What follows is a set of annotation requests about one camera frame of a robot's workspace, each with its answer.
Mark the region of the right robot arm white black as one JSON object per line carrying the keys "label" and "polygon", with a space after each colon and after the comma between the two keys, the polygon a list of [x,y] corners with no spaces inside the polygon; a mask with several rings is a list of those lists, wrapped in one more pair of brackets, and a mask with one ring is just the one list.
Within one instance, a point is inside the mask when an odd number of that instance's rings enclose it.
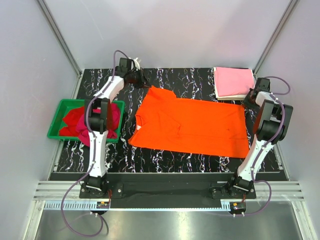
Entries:
{"label": "right robot arm white black", "polygon": [[[271,91],[271,79],[285,83],[287,91]],[[289,83],[281,77],[259,77],[255,87],[250,89],[242,101],[246,108],[259,107],[259,112],[253,125],[254,138],[249,152],[224,187],[225,193],[231,198],[240,199],[250,194],[258,182],[256,175],[265,157],[287,135],[294,108],[282,103],[277,96],[287,95],[290,91]]]}

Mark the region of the orange t shirt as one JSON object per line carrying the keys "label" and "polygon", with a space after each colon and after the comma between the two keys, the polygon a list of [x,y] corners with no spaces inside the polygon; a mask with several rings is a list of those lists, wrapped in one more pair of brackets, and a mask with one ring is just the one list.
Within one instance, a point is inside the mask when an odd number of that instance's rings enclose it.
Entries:
{"label": "orange t shirt", "polygon": [[151,87],[135,114],[134,147],[245,158],[249,152],[245,110],[230,103],[178,98]]}

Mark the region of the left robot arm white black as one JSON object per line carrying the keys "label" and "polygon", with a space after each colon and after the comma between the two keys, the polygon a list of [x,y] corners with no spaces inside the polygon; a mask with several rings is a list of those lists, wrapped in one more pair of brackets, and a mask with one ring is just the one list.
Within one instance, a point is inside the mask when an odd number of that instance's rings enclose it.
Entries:
{"label": "left robot arm white black", "polygon": [[84,104],[84,124],[89,136],[89,166],[81,179],[80,197],[103,198],[108,194],[105,165],[107,135],[113,127],[111,103],[128,84],[136,89],[150,88],[139,58],[121,57],[106,84]]}

